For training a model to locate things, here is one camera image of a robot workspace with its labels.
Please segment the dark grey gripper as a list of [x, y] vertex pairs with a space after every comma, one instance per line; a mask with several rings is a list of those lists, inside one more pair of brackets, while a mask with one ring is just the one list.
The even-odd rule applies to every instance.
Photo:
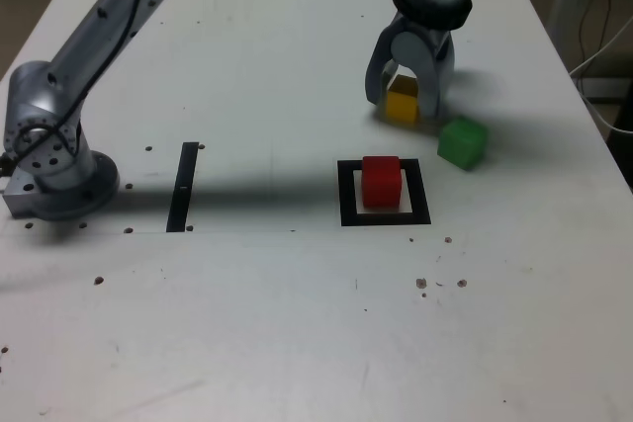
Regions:
[[365, 74], [366, 98], [380, 105], [398, 66], [403, 66], [416, 80], [420, 115], [427, 120], [438, 120], [454, 63], [449, 31], [432, 30], [405, 16], [396, 16], [380, 33], [371, 55]]

